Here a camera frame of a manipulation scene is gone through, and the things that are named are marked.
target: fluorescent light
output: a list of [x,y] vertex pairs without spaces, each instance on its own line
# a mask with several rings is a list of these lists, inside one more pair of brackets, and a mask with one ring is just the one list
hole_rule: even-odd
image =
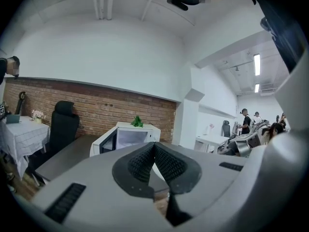
[[261,57],[259,54],[254,55],[254,65],[255,65],[255,75],[260,75],[261,73]]
[[255,84],[255,93],[258,93],[259,92],[259,88],[260,88],[260,85],[259,84]]

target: desk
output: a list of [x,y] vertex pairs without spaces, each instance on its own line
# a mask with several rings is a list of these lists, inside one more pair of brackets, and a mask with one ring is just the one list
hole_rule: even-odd
[[206,144],[205,145],[205,152],[208,152],[209,145],[214,146],[214,153],[217,153],[218,147],[225,143],[224,151],[227,148],[227,141],[229,140],[228,137],[218,136],[218,135],[202,135],[196,137],[196,140]]
[[42,177],[44,181],[52,181],[77,163],[89,158],[91,145],[96,139],[98,139],[98,137],[90,135],[79,137],[51,157],[35,172]]
[[0,130],[3,135],[1,149],[12,156],[22,179],[28,167],[24,157],[44,148],[49,141],[49,126],[38,124],[28,116],[21,116],[19,123],[14,124],[6,124],[6,119],[3,119]]

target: office chair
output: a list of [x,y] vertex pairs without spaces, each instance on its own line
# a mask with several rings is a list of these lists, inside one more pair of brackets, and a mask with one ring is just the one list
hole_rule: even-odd
[[75,140],[79,116],[73,114],[73,105],[74,103],[70,101],[59,101],[55,105],[55,110],[52,113],[49,143],[46,145],[47,152],[44,154],[34,153],[29,156],[28,168],[32,174],[43,163]]
[[227,120],[223,121],[222,130],[223,130],[224,137],[231,137],[231,127],[230,127],[229,121]]

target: microwave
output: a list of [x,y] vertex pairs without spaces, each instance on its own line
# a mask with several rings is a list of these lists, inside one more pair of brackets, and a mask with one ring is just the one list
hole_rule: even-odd
[[130,123],[117,122],[103,136],[95,140],[90,149],[90,157],[147,142],[159,142],[161,130],[153,125],[134,127]]

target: red brick wall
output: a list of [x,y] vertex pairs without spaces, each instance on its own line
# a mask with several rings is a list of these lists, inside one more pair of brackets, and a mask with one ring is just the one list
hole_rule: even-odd
[[176,110],[176,103],[172,101],[85,84],[7,78],[3,99],[13,113],[21,91],[26,92],[22,115],[31,116],[33,109],[42,111],[46,115],[43,123],[48,125],[58,101],[74,102],[74,113],[80,117],[77,136],[101,136],[118,121],[132,122],[139,115],[145,124],[161,129],[161,139],[172,141]]

